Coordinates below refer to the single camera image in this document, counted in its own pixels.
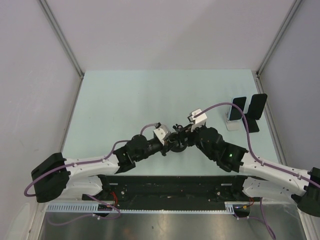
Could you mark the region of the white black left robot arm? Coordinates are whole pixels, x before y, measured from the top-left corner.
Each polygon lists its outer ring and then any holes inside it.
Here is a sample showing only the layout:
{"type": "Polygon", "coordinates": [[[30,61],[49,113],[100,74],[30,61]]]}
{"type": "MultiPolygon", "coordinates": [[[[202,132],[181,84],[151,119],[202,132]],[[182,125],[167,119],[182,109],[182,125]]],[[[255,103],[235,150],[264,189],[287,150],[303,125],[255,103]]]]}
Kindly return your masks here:
{"type": "Polygon", "coordinates": [[[186,138],[174,132],[165,139],[147,139],[137,134],[124,140],[120,148],[113,147],[109,154],[88,159],[65,158],[53,153],[31,172],[32,184],[38,203],[47,203],[67,193],[72,183],[91,176],[115,175],[135,168],[136,163],[160,152],[181,152],[186,148],[186,138]]]}

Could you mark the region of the black round-base phone stand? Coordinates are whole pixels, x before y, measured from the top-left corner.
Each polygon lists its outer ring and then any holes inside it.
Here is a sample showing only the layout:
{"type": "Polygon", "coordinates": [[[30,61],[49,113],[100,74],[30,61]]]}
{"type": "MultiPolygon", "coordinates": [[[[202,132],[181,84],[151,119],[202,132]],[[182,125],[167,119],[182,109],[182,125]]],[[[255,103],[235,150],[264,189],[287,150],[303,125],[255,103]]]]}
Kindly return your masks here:
{"type": "Polygon", "coordinates": [[[175,144],[171,147],[170,151],[173,153],[181,153],[183,152],[188,146],[184,144],[175,144]]]}

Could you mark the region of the aluminium corner frame post right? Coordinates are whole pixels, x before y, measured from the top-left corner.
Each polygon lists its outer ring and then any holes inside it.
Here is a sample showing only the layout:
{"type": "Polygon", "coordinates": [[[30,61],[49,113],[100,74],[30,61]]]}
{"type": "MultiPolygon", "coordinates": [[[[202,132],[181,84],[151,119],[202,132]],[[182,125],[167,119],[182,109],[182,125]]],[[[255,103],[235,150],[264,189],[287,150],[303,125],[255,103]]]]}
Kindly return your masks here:
{"type": "Polygon", "coordinates": [[[291,25],[293,19],[295,18],[297,12],[301,8],[305,1],[304,0],[294,0],[291,7],[289,8],[289,11],[284,17],[283,22],[281,23],[278,31],[275,34],[274,39],[271,42],[271,45],[269,46],[266,54],[264,55],[261,63],[259,64],[257,70],[255,71],[255,74],[259,77],[266,65],[268,64],[270,58],[272,57],[274,51],[278,47],[279,43],[281,42],[282,38],[284,37],[286,31],[289,29],[289,26],[291,25]]]}

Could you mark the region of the white phone stand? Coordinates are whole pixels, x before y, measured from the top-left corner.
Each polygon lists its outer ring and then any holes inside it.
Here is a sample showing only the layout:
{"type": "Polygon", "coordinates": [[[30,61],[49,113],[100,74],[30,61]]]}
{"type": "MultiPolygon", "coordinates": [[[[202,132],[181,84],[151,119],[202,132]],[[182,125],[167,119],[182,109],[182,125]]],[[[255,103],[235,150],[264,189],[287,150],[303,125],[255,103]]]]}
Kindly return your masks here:
{"type": "Polygon", "coordinates": [[[225,126],[228,131],[238,131],[240,129],[240,120],[242,118],[237,120],[229,121],[229,112],[225,114],[225,126]]]}

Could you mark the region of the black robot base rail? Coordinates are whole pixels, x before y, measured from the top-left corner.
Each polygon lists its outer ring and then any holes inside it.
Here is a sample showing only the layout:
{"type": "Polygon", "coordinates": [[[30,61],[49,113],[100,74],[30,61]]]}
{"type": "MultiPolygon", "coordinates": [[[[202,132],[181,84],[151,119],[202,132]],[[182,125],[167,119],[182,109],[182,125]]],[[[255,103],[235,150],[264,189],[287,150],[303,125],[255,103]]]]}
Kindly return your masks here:
{"type": "Polygon", "coordinates": [[[120,210],[213,211],[226,202],[250,205],[257,198],[243,193],[245,176],[99,175],[102,190],[94,195],[120,210]]]}

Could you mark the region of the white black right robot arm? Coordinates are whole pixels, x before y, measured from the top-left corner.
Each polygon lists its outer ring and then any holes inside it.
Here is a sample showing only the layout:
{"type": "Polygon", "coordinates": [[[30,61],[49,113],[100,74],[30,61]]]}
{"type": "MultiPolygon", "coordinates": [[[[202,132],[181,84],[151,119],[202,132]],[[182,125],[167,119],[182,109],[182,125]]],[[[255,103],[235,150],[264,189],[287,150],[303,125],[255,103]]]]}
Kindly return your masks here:
{"type": "Polygon", "coordinates": [[[243,183],[230,188],[231,196],[242,201],[245,197],[271,199],[287,196],[299,210],[314,217],[320,215],[320,170],[304,170],[274,163],[253,153],[252,148],[224,141],[213,127],[189,124],[173,126],[173,151],[196,146],[209,160],[226,172],[247,175],[243,183]]]}

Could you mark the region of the black phone on black stand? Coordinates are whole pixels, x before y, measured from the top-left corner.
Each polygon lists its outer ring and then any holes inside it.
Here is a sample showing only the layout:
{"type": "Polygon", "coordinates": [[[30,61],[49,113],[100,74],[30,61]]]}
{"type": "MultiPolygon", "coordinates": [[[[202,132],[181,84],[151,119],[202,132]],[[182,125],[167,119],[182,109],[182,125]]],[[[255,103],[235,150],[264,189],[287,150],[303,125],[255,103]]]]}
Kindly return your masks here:
{"type": "Polygon", "coordinates": [[[268,95],[266,93],[254,94],[246,113],[247,118],[252,120],[259,120],[263,114],[268,95]]]}

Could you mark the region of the black flat phone stand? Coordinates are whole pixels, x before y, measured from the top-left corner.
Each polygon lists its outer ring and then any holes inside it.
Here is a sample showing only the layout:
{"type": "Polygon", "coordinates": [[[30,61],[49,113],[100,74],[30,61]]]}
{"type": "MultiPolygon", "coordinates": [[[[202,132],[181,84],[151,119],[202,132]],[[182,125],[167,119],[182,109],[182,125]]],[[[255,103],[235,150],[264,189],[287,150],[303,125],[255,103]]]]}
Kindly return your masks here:
{"type": "Polygon", "coordinates": [[[245,119],[248,126],[249,133],[258,133],[260,131],[257,121],[254,118],[251,118],[248,114],[245,114],[245,119]]]}

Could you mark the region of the aluminium corner frame post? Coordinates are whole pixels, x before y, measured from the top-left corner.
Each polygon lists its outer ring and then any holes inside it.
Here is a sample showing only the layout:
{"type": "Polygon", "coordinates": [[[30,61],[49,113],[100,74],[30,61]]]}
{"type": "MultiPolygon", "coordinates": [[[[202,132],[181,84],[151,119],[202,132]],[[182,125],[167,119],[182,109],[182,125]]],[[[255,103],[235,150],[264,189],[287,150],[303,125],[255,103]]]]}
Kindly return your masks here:
{"type": "Polygon", "coordinates": [[[51,29],[53,30],[57,40],[59,41],[63,51],[65,52],[67,58],[69,59],[72,67],[74,68],[75,72],[77,73],[80,79],[84,77],[84,71],[82,70],[63,30],[55,17],[54,12],[52,11],[49,3],[47,0],[37,0],[37,3],[40,6],[44,16],[46,17],[51,29]]]}
{"type": "Polygon", "coordinates": [[[274,39],[271,42],[271,45],[269,46],[266,54],[264,55],[261,63],[259,64],[257,70],[255,71],[255,74],[259,77],[266,65],[268,64],[270,58],[272,57],[274,51],[278,47],[279,43],[281,42],[282,38],[284,37],[286,31],[289,29],[289,26],[291,25],[293,19],[295,18],[297,12],[301,8],[305,1],[304,0],[294,0],[291,7],[289,8],[289,11],[284,17],[283,22],[281,23],[278,31],[275,34],[274,39]]]}

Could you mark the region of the aluminium corner frame post left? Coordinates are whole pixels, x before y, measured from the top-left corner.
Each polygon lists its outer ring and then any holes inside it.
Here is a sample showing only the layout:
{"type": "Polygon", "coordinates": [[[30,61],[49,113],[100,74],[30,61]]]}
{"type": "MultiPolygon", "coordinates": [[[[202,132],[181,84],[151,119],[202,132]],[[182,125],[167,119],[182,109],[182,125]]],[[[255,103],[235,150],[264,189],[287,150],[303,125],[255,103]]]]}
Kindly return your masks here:
{"type": "Polygon", "coordinates": [[[59,41],[63,51],[65,52],[67,58],[69,59],[72,67],[74,68],[75,72],[77,73],[80,79],[84,77],[84,71],[82,70],[63,30],[55,17],[54,12],[52,11],[49,3],[47,0],[37,0],[37,3],[40,6],[44,16],[46,17],[51,29],[53,30],[57,40],[59,41]]]}

